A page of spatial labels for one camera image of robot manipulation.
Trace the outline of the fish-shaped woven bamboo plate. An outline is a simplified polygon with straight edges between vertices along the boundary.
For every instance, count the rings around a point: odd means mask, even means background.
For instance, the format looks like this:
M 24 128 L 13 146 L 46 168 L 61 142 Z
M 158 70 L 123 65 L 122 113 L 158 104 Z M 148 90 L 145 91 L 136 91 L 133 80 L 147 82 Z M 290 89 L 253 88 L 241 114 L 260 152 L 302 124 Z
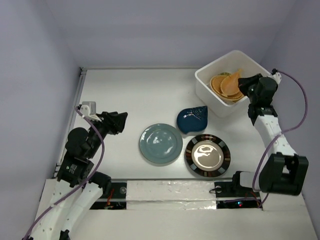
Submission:
M 231 96 L 238 93 L 240 90 L 238 88 L 238 79 L 241 77 L 242 70 L 228 75 L 221 83 L 221 91 L 224 95 Z

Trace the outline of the round woven bamboo plate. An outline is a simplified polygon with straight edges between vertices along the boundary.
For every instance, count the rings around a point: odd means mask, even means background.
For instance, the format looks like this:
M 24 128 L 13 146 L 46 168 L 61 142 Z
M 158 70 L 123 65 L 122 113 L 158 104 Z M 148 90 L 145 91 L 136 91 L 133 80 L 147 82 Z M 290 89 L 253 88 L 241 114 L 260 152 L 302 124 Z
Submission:
M 219 97 L 220 96 L 228 96 L 228 95 L 224 95 L 221 90 L 221 83 L 226 77 L 227 77 L 226 75 L 216 75 L 216 76 L 213 76 L 210 80 L 211 90 L 214 93 L 216 93 Z

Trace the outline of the teal round ceramic plate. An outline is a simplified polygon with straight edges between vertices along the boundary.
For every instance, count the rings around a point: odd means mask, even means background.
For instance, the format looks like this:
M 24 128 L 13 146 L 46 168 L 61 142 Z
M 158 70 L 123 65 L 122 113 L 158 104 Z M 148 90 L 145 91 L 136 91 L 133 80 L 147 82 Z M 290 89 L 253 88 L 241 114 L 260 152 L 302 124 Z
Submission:
M 140 135 L 139 150 L 143 157 L 156 165 L 175 161 L 183 149 L 183 138 L 172 125 L 156 123 L 148 126 Z

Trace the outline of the dark blue leaf-shaped dish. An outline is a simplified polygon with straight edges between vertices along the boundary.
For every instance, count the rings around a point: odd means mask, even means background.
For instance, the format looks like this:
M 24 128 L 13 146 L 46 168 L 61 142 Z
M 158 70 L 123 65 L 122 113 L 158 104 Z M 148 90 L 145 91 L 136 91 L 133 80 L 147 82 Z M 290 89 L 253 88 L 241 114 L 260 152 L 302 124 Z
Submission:
M 185 135 L 205 130 L 208 126 L 208 107 L 204 105 L 181 110 L 177 115 L 176 125 Z

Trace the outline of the black striped-rim round plate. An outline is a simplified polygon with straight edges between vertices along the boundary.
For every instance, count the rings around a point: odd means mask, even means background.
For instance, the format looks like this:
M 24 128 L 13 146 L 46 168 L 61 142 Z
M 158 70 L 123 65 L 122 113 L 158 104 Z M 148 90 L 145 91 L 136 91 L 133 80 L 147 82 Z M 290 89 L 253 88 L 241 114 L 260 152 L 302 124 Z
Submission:
M 204 178 L 218 178 L 230 167 L 231 152 L 221 138 L 200 134 L 187 143 L 184 159 L 194 174 Z

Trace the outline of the yellow round plastic plate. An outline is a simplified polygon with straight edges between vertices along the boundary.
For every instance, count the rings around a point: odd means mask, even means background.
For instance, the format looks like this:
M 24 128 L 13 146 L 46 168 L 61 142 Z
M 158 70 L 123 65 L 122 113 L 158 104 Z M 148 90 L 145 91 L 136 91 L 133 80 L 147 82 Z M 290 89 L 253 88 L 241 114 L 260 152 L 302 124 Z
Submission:
M 242 93 L 238 93 L 235 95 L 231 95 L 231 96 L 224 96 L 221 95 L 220 98 L 224 101 L 230 101 L 230 102 L 237 102 L 239 100 L 241 100 L 244 97 L 244 95 Z

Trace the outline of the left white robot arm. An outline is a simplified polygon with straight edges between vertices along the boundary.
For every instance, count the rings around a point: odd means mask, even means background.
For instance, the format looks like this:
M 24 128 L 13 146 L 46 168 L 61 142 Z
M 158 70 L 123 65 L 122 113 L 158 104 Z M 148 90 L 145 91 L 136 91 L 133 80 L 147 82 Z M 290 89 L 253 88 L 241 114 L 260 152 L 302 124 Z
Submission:
M 111 177 L 98 171 L 102 159 L 97 164 L 91 160 L 99 149 L 105 153 L 107 135 L 123 132 L 128 113 L 89 115 L 78 108 L 75 111 L 90 128 L 77 127 L 69 132 L 48 207 L 29 227 L 25 240 L 71 240 L 96 200 L 112 191 Z

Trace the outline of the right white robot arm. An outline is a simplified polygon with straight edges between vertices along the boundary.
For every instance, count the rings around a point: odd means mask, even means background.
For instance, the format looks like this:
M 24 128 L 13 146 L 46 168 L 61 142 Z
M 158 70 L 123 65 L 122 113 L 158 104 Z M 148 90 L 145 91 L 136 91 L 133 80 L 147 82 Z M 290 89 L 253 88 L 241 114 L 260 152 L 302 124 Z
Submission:
M 298 155 L 287 141 L 285 134 L 298 129 L 308 114 L 308 99 L 304 94 L 304 114 L 294 127 L 282 130 L 278 114 L 272 104 L 282 76 L 294 79 L 291 75 L 273 69 L 270 76 L 256 74 L 238 79 L 238 88 L 248 97 L 248 117 L 259 133 L 265 150 L 255 172 L 237 171 L 230 183 L 235 196 L 242 196 L 251 188 L 255 192 L 298 196 L 303 188 L 309 161 Z

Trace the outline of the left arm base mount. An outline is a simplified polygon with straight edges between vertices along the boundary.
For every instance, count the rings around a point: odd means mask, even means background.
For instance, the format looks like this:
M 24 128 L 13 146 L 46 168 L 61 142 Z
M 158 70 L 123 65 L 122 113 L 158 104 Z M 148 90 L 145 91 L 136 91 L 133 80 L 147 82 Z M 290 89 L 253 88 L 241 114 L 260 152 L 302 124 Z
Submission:
M 90 207 L 90 210 L 126 210 L 127 182 L 113 181 L 110 190 Z

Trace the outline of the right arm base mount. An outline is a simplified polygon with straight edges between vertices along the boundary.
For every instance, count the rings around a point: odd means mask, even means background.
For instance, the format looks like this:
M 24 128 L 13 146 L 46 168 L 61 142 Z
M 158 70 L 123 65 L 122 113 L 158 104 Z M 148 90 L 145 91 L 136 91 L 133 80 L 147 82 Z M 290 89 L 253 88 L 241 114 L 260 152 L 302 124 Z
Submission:
M 215 195 L 217 209 L 256 209 L 262 202 L 259 192 L 235 180 L 215 181 L 209 193 Z

